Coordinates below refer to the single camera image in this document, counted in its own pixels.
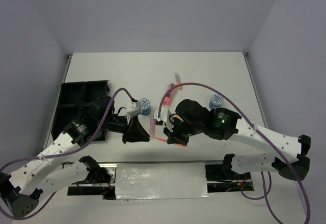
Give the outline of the thin orange pen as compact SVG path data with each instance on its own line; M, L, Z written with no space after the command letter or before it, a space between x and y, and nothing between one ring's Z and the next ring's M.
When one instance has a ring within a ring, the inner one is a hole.
M164 143L168 144L167 139L160 138L160 137L154 137L154 138L151 138L151 140L160 141L160 142L164 142ZM183 144L178 144L178 143L172 143L172 144L168 144L168 145L174 145L174 146L186 147L185 145L183 145Z

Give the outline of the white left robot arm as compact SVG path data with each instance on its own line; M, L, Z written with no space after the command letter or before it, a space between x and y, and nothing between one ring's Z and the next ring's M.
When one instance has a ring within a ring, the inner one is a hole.
M109 185L113 174L91 156L83 156L73 164L58 167L69 158L69 152L82 148L89 139L97 140L100 134L117 132L124 143L148 142L149 134L142 127L138 116L142 108L137 100L125 107L126 114L119 115L110 96L102 96L88 105L80 116L73 119L54 142L28 161L22 168L1 173L1 199L13 219L31 217L39 202L61 188L80 181Z

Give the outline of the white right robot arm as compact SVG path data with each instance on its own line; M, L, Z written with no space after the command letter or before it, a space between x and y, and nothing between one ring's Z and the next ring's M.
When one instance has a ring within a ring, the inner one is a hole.
M242 143L261 151L254 155L225 155L221 169L227 179L248 172L277 172L295 181L304 180L309 172L307 154L311 139L307 135L286 136L256 124L250 125L232 110L221 107L208 110L189 99L182 100L175 113L162 108L156 115L165 126L168 144L187 146L191 136L204 134L211 139Z

